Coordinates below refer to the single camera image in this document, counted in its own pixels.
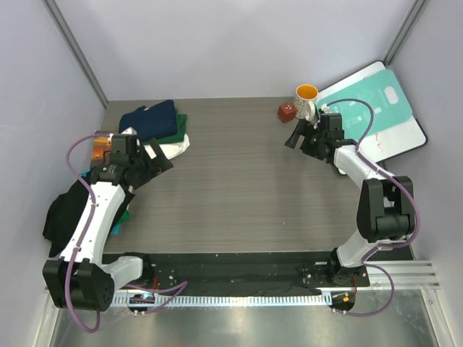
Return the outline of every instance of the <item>blue cloth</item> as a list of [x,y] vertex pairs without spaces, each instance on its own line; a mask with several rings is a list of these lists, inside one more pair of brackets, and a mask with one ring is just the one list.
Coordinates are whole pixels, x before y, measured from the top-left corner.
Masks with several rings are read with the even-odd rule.
[[141,106],[123,115],[119,122],[119,132],[130,127],[136,130],[143,142],[176,134],[178,124],[174,102],[165,100],[151,106],[148,110],[145,110],[145,106]]

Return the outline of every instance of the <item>red box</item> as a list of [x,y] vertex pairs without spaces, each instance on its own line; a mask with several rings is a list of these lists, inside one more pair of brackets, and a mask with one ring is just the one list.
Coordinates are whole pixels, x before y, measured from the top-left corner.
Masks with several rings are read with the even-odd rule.
[[283,103],[278,109],[278,118],[283,123],[292,121],[296,117],[297,109],[292,103]]

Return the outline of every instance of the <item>mug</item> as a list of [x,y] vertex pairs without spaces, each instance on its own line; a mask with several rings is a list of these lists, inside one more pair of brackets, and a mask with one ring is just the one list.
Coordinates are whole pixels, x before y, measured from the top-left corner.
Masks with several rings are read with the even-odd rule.
[[296,117],[312,122],[316,115],[317,106],[315,105],[318,90],[313,85],[300,85],[296,89],[294,106],[296,106]]

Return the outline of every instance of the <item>green cutting board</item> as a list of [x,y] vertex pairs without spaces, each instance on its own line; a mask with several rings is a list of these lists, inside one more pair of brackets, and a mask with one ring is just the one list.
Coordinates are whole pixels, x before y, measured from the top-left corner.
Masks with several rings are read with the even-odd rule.
[[[375,121],[368,134],[376,134],[412,117],[412,108],[400,88],[399,81],[391,70],[381,70],[350,85],[323,100],[317,107],[338,99],[356,98],[369,103],[375,111]],[[365,105],[343,102],[330,106],[330,112],[342,115],[344,137],[358,141],[370,123],[370,112]]]

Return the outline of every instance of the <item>wire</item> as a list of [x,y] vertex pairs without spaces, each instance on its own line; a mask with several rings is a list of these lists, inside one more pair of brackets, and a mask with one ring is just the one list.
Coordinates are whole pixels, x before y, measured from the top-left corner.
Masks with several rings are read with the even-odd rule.
[[381,307],[380,309],[378,309],[378,310],[376,310],[374,312],[369,312],[369,313],[354,313],[354,312],[343,312],[343,311],[341,311],[339,309],[336,310],[339,313],[347,314],[349,316],[371,317],[371,316],[374,316],[375,314],[383,312],[385,309],[387,309],[389,306],[391,306],[392,301],[394,300],[394,297],[395,297],[395,288],[394,288],[394,282],[392,281],[392,277],[391,277],[391,275],[389,275],[389,273],[386,270],[384,270],[380,266],[377,266],[377,265],[374,265],[374,264],[366,264],[365,262],[368,260],[368,258],[370,258],[373,254],[375,254],[381,247],[402,248],[402,247],[406,247],[409,244],[411,244],[413,242],[413,240],[416,239],[416,237],[418,236],[418,233],[420,232],[421,215],[420,215],[420,211],[418,210],[418,206],[417,206],[417,203],[415,202],[415,199],[413,199],[412,195],[405,189],[405,187],[402,184],[400,184],[400,182],[398,182],[394,177],[392,177],[391,175],[389,175],[385,171],[379,169],[376,166],[376,164],[374,164],[374,162],[372,162],[370,159],[368,159],[366,156],[364,156],[360,152],[360,144],[368,136],[368,132],[370,132],[371,127],[373,126],[373,122],[375,121],[375,111],[373,110],[371,105],[369,103],[367,103],[366,101],[363,101],[363,100],[360,100],[360,99],[344,98],[344,99],[339,99],[339,100],[332,101],[332,102],[328,103],[327,106],[331,106],[331,105],[333,105],[335,103],[342,103],[342,102],[345,102],[345,101],[353,101],[355,103],[361,103],[361,104],[367,106],[368,110],[370,111],[370,123],[368,124],[368,127],[365,130],[365,132],[362,134],[362,136],[357,141],[357,144],[355,145],[355,153],[358,155],[360,160],[363,161],[363,163],[365,163],[369,168],[371,168],[372,170],[378,172],[382,177],[389,180],[390,182],[392,182],[392,184],[394,186],[399,188],[400,191],[402,193],[404,193],[404,195],[410,201],[410,204],[412,204],[413,210],[415,212],[415,228],[414,228],[414,230],[412,232],[412,235],[409,237],[408,240],[406,240],[404,242],[400,242],[400,243],[395,243],[395,244],[377,244],[374,248],[372,248],[370,251],[365,253],[363,255],[362,259],[361,259],[362,264],[364,264],[365,266],[368,266],[368,267],[374,267],[374,268],[382,271],[386,275],[386,277],[389,279],[389,283],[391,284],[391,296],[389,297],[388,302],[383,307]]
[[[81,142],[84,142],[84,141],[86,141],[88,139],[95,138],[95,137],[109,137],[109,134],[92,134],[92,135],[85,136],[85,137],[79,139],[78,141],[74,142],[71,145],[71,147],[67,150],[67,153],[66,153],[67,167],[70,169],[72,174],[77,178],[77,180],[88,191],[88,194],[90,195],[90,200],[92,202],[92,204],[90,206],[90,214],[88,215],[88,218],[87,218],[87,221],[85,222],[82,233],[80,234],[79,239],[77,240],[77,242],[76,242],[76,244],[74,246],[74,249],[72,250],[71,258],[69,259],[69,263],[67,265],[67,270],[66,270],[66,275],[65,275],[65,278],[64,278],[64,300],[66,301],[66,306],[67,306],[67,308],[69,310],[69,313],[70,313],[72,319],[76,322],[76,324],[79,327],[81,327],[87,333],[94,333],[94,332],[98,331],[98,329],[100,327],[100,322],[101,322],[101,320],[100,320],[100,312],[99,311],[96,312],[95,327],[88,327],[87,325],[85,325],[84,322],[82,322],[82,320],[77,315],[77,313],[75,311],[75,308],[74,308],[74,305],[72,304],[71,288],[70,287],[71,287],[72,268],[74,267],[75,258],[77,256],[77,253],[80,250],[80,246],[82,245],[83,239],[84,239],[84,237],[85,237],[85,235],[86,235],[86,233],[88,231],[88,228],[90,227],[90,223],[92,222],[93,215],[95,214],[96,198],[95,198],[95,193],[93,192],[92,187],[79,175],[79,173],[72,166],[71,161],[70,161],[70,157],[71,157],[71,152],[74,150],[74,148],[78,144],[80,144]],[[187,281],[182,282],[182,283],[180,283],[179,285],[177,285],[175,287],[168,288],[168,289],[162,289],[162,290],[146,289],[146,288],[137,287],[137,286],[133,286],[133,285],[128,285],[128,286],[131,287],[131,288],[139,289],[141,291],[147,291],[147,292],[152,293],[152,294],[155,294],[155,293],[169,293],[171,291],[175,291],[176,289],[178,289],[178,291],[171,298],[169,298],[169,300],[164,302],[162,305],[160,305],[158,307],[155,307],[155,309],[147,311],[147,313],[152,313],[152,312],[156,312],[156,311],[162,309],[167,304],[172,302],[172,300],[174,300],[178,295],[180,295],[181,292],[187,286]]]

